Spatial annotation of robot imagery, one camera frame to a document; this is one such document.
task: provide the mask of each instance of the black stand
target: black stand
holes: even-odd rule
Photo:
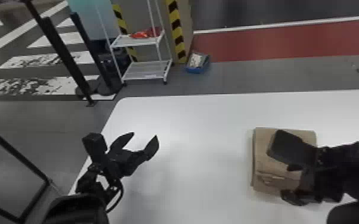
[[[41,170],[39,170],[33,163],[31,163],[25,156],[23,156],[19,151],[17,151],[12,145],[10,145],[4,138],[0,136],[0,146],[4,148],[8,153],[10,153],[13,157],[23,163],[28,169],[30,169],[34,174],[39,176],[44,183],[41,188],[37,191],[35,196],[30,201],[29,205],[24,209],[20,217],[17,217],[8,211],[0,208],[0,215],[9,219],[15,223],[24,223],[29,213],[32,211],[36,203],[40,200],[43,193],[46,189],[52,184],[51,179],[46,176]]]
[[[79,70],[79,67],[75,63],[74,59],[71,56],[71,53],[68,51],[67,46],[64,44],[63,40],[61,40],[60,35],[58,35],[51,19],[49,17],[41,18],[38,11],[32,4],[32,0],[21,0],[25,3],[25,6],[33,16],[33,18],[38,23],[39,27],[45,33],[45,36],[55,49],[58,56],[63,61],[64,65],[68,69],[72,78],[74,78],[78,88],[81,91],[76,91],[79,97],[85,97],[88,101],[88,107],[93,107],[96,105],[96,102],[91,98],[91,95],[95,93],[96,89],[92,89],[91,86],[86,82],[82,72]]]
[[[92,46],[92,42],[83,28],[83,24],[81,22],[81,18],[79,18],[78,13],[71,13],[71,19],[74,22],[76,28],[78,29],[79,34],[81,35],[83,42],[88,48],[93,60],[96,63],[97,69],[99,69],[100,76],[98,80],[97,92],[102,96],[110,96],[116,94],[121,89],[121,82],[117,83],[112,77],[107,74],[106,68],[100,62],[98,55],[95,52],[94,47]]]

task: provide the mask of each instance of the light blue panel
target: light blue panel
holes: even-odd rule
[[[110,0],[68,0],[71,11],[79,14],[82,24],[91,40],[105,39],[101,21],[96,12],[96,7],[101,14],[101,19],[106,27],[109,38],[118,36],[116,17],[114,15],[112,1]]]

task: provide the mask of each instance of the black cable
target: black cable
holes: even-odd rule
[[[111,206],[109,207],[107,210],[106,210],[106,213],[109,213],[111,212],[115,207],[117,207],[118,203],[121,201],[123,195],[124,195],[124,186],[122,185],[122,182],[120,179],[117,179],[117,182],[119,184],[118,188],[119,188],[119,191],[120,191],[120,196],[118,197],[117,201]]]

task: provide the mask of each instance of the white table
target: white table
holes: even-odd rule
[[[139,150],[157,134],[160,150],[124,178],[110,223],[325,224],[334,204],[294,207],[250,187],[255,127],[314,130],[319,145],[357,141],[359,91],[121,100],[102,132],[107,143],[133,131],[127,149]]]

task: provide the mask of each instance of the metal pole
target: metal pole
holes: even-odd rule
[[[17,160],[23,163],[28,169],[30,169],[33,173],[38,175],[43,181],[44,184],[41,188],[37,191],[35,196],[32,198],[29,205],[24,209],[20,217],[15,217],[13,214],[7,212],[6,210],[0,208],[0,215],[6,217],[9,220],[17,223],[24,223],[29,213],[34,208],[35,204],[39,201],[42,197],[43,193],[46,191],[47,187],[49,186],[51,179],[46,176],[39,168],[37,168],[31,161],[29,161],[24,155],[22,155],[18,150],[16,150],[10,143],[8,143],[2,136],[0,136],[0,146],[3,147],[8,153],[14,156]]]
[[[117,73],[118,75],[120,76],[120,80],[121,80],[121,83],[124,84],[124,81],[122,80],[123,77],[122,77],[122,73],[121,73],[121,70],[120,70],[120,67],[118,66],[118,63],[117,63],[117,59],[116,59],[116,56],[114,55],[114,49],[112,49],[112,43],[110,42],[110,37],[109,37],[109,34],[107,33],[107,30],[106,30],[106,27],[104,26],[104,23],[103,23],[103,18],[101,18],[101,14],[99,12],[99,9],[97,8],[96,4],[94,3],[95,5],[95,10],[96,10],[96,13],[97,13],[97,16],[99,18],[99,21],[100,21],[100,25],[101,25],[101,28],[103,29],[103,33],[104,33],[104,36],[106,37],[106,42],[107,44],[109,45],[109,50],[110,50],[110,53],[112,54],[112,57],[113,57],[113,61],[114,61],[114,65],[116,66],[116,69],[117,69]]]
[[[83,42],[85,43],[86,47],[88,48],[89,53],[91,54],[93,60],[95,61],[97,69],[99,69],[100,76],[103,79],[103,80],[98,79],[100,84],[98,86],[97,92],[100,95],[104,95],[104,96],[113,95],[114,94],[114,87],[113,87],[113,83],[112,83],[112,78],[109,77],[109,75],[107,74],[106,69],[101,64],[99,56],[96,54],[96,52],[95,52],[95,50],[94,50],[94,48],[92,46],[92,42],[91,42],[88,34],[86,33],[85,28],[83,27],[83,24],[81,22],[81,18],[79,17],[78,13],[71,13],[70,17],[71,17],[72,21],[74,22],[76,28],[78,29],[78,32],[81,35],[81,37],[83,39]]]
[[[60,35],[58,35],[51,19],[49,17],[42,18],[36,8],[32,4],[32,0],[21,0],[33,18],[38,23],[39,27],[44,32],[47,39],[50,41],[51,45],[57,52],[58,56],[67,67],[68,71],[70,72],[72,78],[74,78],[76,84],[78,85],[79,89],[84,94],[86,100],[89,102],[89,106],[93,106],[96,104],[95,101],[90,96],[91,88],[88,82],[85,80],[82,72],[79,70],[79,67],[75,63],[74,59],[71,56],[71,53],[68,51],[67,46],[64,44],[63,40],[61,40]]]
[[[103,67],[103,65],[100,63],[98,55],[95,53],[91,40],[89,39],[88,34],[85,31],[85,28],[83,28],[83,24],[81,22],[81,18],[79,18],[78,13],[71,13],[70,15],[72,22],[74,22],[76,28],[78,29],[79,34],[81,35],[83,42],[85,43],[86,47],[88,48],[89,52],[91,53],[91,56],[93,60],[96,63],[97,68],[100,71],[100,75],[103,78],[104,82],[108,87],[112,87],[112,81],[107,76],[107,73]]]

